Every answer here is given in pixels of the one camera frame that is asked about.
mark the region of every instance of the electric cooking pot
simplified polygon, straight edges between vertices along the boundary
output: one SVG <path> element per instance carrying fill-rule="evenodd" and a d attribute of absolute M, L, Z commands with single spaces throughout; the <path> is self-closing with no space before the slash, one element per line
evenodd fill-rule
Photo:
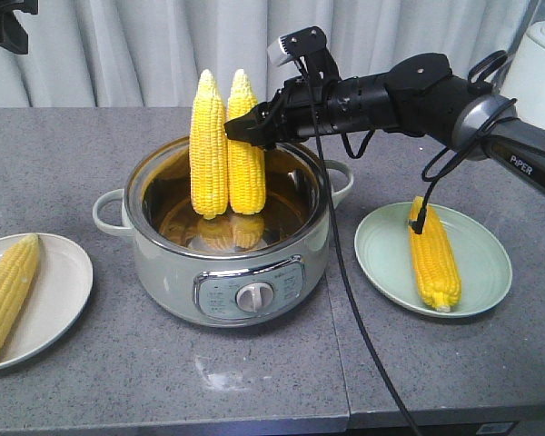
<path fill-rule="evenodd" d="M 93 206 L 95 225 L 132 243 L 145 290 L 189 322 L 234 327 L 266 322 L 302 302 L 328 259 L 329 205 L 319 159 L 301 144 L 277 144 L 264 154 L 267 198 L 260 213 L 229 210 L 212 220 L 193 211 L 188 138 L 164 145 L 132 171 L 124 189 Z M 353 174 L 332 190 L 335 205 L 350 192 Z M 102 209 L 122 201 L 122 225 Z"/>

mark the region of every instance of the pot rim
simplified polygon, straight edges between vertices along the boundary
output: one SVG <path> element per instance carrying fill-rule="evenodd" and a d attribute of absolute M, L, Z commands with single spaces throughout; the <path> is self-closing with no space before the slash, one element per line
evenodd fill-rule
<path fill-rule="evenodd" d="M 136 200 L 134 197 L 138 194 L 138 192 L 134 192 L 134 182 L 136 181 L 138 174 L 140 174 L 154 159 L 157 159 L 174 147 L 187 146 L 188 142 L 189 136 L 183 136 L 174 141 L 171 141 L 170 143 L 162 145 L 158 149 L 146 155 L 135 166 L 135 168 L 131 171 L 129 177 L 127 178 L 123 198 L 125 213 L 133 228 L 150 243 L 153 243 L 154 245 L 157 245 L 158 247 L 163 248 L 171 253 L 196 259 L 211 261 L 248 259 L 275 253 L 299 242 L 314 227 L 316 227 L 316 225 L 322 220 L 323 216 L 327 214 L 328 201 L 325 194 L 325 181 L 322 177 L 322 170 L 317 155 L 315 155 L 311 150 L 299 143 L 278 143 L 277 146 L 280 146 L 282 149 L 294 154 L 297 159 L 300 159 L 307 164 L 307 166 L 311 169 L 317 183 L 314 206 L 311 213 L 309 213 L 309 217 L 307 218 L 305 223 L 299 228 L 299 230 L 297 230 L 288 238 L 283 239 L 282 241 L 267 245 L 262 249 L 250 252 L 223 254 L 203 253 L 191 250 L 177 243 L 173 243 L 172 241 L 163 237 L 152 227 L 151 224 L 149 224 L 144 216 L 141 201 L 134 204 Z"/>

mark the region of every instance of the plate rim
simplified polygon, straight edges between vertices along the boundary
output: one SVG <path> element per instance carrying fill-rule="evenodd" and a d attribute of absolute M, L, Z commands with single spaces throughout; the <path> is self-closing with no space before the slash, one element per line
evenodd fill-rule
<path fill-rule="evenodd" d="M 362 226 L 367 221 L 369 221 L 371 219 L 372 215 L 374 215 L 378 211 L 381 211 L 381 210 L 386 209 L 386 208 L 393 208 L 393 207 L 400 207 L 400 206 L 404 206 L 404 207 L 405 206 L 411 206 L 411 204 L 412 204 L 412 202 L 397 202 L 397 203 L 385 204 L 385 205 L 380 206 L 380 207 L 376 208 L 375 210 L 371 211 L 367 215 L 365 215 L 362 218 L 362 220 L 360 221 L 360 223 L 358 224 L 357 229 L 355 230 L 355 235 L 354 235 L 354 239 L 353 239 L 355 257 L 357 258 L 358 264 L 361 266 L 361 268 L 363 270 L 363 273 L 365 274 L 366 278 L 370 281 L 370 283 L 383 296 L 387 297 L 390 301 L 395 302 L 396 304 L 400 305 L 404 309 L 406 309 L 408 311 L 411 311 L 411 312 L 421 314 L 421 315 L 434 317 L 434 318 L 444 318 L 444 319 L 467 318 L 467 317 L 471 317 L 471 316 L 480 315 L 482 313 L 485 313 L 485 312 L 489 311 L 493 307 L 497 306 L 507 296 L 507 294 L 509 293 L 510 288 L 512 286 L 512 263 L 510 261 L 509 254 L 505 250 L 502 243 L 500 243 L 499 239 L 489 229 L 487 229 L 484 225 L 482 225 L 481 223 L 479 223 L 475 219 L 469 217 L 469 215 L 467 215 L 465 213 L 456 211 L 456 210 L 454 210 L 454 209 L 452 209 L 452 208 L 450 208 L 448 206 L 443 206 L 443 205 L 436 204 L 436 203 L 428 203 L 428 205 L 431 205 L 435 209 L 443 210 L 443 211 L 445 211 L 447 213 L 450 213 L 450 214 L 459 215 L 460 217 L 470 221 L 476 227 L 483 230 L 487 234 L 487 236 L 489 236 L 492 239 L 494 244 L 496 244 L 498 246 L 498 248 L 500 248 L 500 252 L 501 252 L 502 256 L 504 257 L 504 260 L 506 261 L 506 266 L 507 266 L 507 270 L 508 270 L 507 271 L 508 277 L 507 277 L 507 286 L 505 286 L 504 291 L 501 291 L 498 294 L 496 301 L 493 302 L 491 305 L 486 306 L 482 310 L 468 311 L 468 312 L 437 312 L 434 309 L 428 308 L 426 305 L 424 305 L 424 307 L 416 307 L 416 306 L 414 306 L 414 305 L 412 305 L 412 304 L 410 304 L 408 302 L 405 302 L 403 299 L 397 297 L 396 295 L 393 295 L 391 292 L 384 289 L 381 284 L 379 284 L 377 281 L 375 281 L 372 278 L 372 275 L 367 271 L 366 265 L 364 264 L 364 261 L 362 260 L 362 257 L 360 255 L 361 247 L 359 246 L 359 244 L 362 243 L 360 241 L 360 239 L 362 238 L 361 235 L 360 235 Z"/>
<path fill-rule="evenodd" d="M 39 238 L 45 238 L 45 239 L 56 239 L 59 241 L 62 241 L 63 243 L 66 243 L 67 246 L 73 247 L 74 251 L 76 253 L 79 253 L 80 257 L 82 258 L 83 267 L 87 271 L 87 274 L 84 276 L 86 279 L 85 282 L 85 288 L 87 289 L 84 293 L 84 298 L 80 301 L 79 304 L 77 304 L 77 311 L 74 314 L 74 316 L 69 319 L 69 321 L 65 324 L 64 328 L 60 331 L 56 332 L 56 334 L 52 337 L 50 337 L 48 340 L 42 342 L 40 345 L 34 347 L 32 350 L 29 350 L 28 352 L 25 352 L 23 354 L 20 354 L 16 357 L 13 357 L 7 361 L 0 362 L 0 370 L 4 368 L 11 367 L 13 365 L 16 365 L 18 363 L 24 362 L 31 357 L 37 355 L 39 352 L 45 350 L 46 348 L 50 347 L 52 344 L 54 344 L 58 339 L 63 336 L 70 328 L 71 326 L 76 322 L 76 320 L 79 318 L 81 313 L 83 312 L 84 307 L 86 306 L 89 296 L 91 295 L 91 292 L 93 290 L 93 280 L 94 280 L 94 274 L 93 274 L 93 262 L 91 261 L 91 258 L 89 257 L 89 254 L 86 252 L 86 250 L 76 243 L 75 241 L 66 238 L 60 234 L 55 233 L 42 233 L 42 232 L 28 232 L 28 233 L 16 233 L 16 234 L 10 234 L 7 236 L 3 236 L 0 238 L 0 243 L 8 240 L 8 239 L 22 239 L 24 236 L 35 233 L 39 236 Z"/>

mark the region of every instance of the white plate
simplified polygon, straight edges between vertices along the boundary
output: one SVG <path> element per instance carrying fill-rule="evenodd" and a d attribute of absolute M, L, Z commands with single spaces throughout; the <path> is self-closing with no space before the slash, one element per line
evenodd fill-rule
<path fill-rule="evenodd" d="M 73 241 L 39 233 L 41 257 L 35 282 L 0 351 L 0 369 L 22 362 L 55 342 L 77 319 L 93 284 L 93 266 L 87 253 Z M 0 239 L 4 251 L 22 239 L 15 234 Z"/>
<path fill-rule="evenodd" d="M 509 255 L 491 232 L 470 217 L 431 206 L 448 234 L 461 275 L 461 300 L 450 312 L 436 312 L 418 294 L 408 236 L 409 202 L 383 206 L 362 220 L 355 233 L 355 253 L 363 271 L 380 292 L 414 312 L 459 318 L 489 310 L 509 291 Z"/>

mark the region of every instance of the light green plate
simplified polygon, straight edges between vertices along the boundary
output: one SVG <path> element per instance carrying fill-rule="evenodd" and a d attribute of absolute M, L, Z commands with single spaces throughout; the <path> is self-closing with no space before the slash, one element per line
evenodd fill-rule
<path fill-rule="evenodd" d="M 431 206 L 446 229 L 462 280 L 461 301 L 450 312 L 427 306 L 416 289 L 408 235 L 409 202 L 383 206 L 362 220 L 355 233 L 355 253 L 363 271 L 386 297 L 414 312 L 460 318 L 489 310 L 509 291 L 509 255 L 491 232 L 470 217 Z"/>

